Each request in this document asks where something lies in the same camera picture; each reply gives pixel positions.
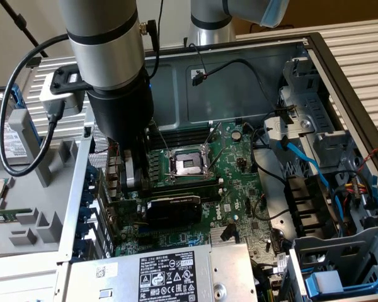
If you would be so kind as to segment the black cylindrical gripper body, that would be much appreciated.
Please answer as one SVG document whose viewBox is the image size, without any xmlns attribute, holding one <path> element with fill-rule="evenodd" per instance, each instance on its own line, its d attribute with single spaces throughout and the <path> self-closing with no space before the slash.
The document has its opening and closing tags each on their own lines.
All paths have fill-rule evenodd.
<svg viewBox="0 0 378 302">
<path fill-rule="evenodd" d="M 154 113 L 149 76 L 139 74 L 120 89 L 92 89 L 87 95 L 101 132 L 123 150 L 134 149 Z"/>
</svg>

